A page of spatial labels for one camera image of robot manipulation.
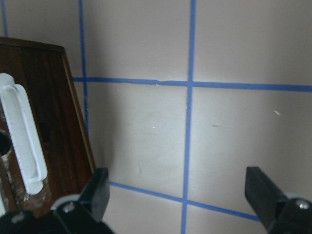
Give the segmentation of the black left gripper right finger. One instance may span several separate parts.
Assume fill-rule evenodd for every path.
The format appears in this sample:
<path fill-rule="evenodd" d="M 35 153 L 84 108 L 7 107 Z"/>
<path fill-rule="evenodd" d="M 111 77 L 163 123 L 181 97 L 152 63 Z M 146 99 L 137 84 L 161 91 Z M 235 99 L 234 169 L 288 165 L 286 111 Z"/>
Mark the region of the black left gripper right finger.
<path fill-rule="evenodd" d="M 288 200 L 271 179 L 255 166 L 246 168 L 245 198 L 265 229 L 269 229 L 277 220 Z"/>

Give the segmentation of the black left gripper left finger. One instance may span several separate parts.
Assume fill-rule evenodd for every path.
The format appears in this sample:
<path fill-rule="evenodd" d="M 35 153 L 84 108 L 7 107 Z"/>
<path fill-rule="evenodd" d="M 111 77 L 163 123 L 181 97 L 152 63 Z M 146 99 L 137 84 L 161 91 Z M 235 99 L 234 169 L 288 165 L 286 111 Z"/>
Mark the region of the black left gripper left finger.
<path fill-rule="evenodd" d="M 110 198 L 107 168 L 97 168 L 82 190 L 78 202 L 96 221 L 102 221 Z"/>

